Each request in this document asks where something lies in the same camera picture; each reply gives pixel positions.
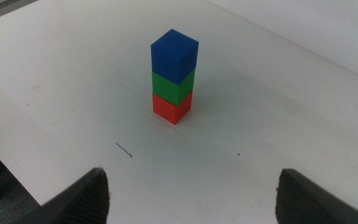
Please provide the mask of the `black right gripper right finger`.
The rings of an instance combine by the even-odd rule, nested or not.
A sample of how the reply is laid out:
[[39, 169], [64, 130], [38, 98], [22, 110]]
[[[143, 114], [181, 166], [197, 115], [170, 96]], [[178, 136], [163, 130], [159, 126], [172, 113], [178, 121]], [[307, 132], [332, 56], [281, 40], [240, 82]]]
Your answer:
[[283, 169], [275, 215], [279, 224], [358, 223], [358, 210], [324, 190], [295, 169]]

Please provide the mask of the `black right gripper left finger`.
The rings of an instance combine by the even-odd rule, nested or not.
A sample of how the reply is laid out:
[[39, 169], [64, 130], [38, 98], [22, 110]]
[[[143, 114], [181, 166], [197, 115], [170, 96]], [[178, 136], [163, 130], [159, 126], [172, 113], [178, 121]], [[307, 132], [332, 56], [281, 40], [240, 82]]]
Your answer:
[[105, 224], [109, 213], [106, 172], [93, 168], [63, 192], [17, 220], [17, 224]]

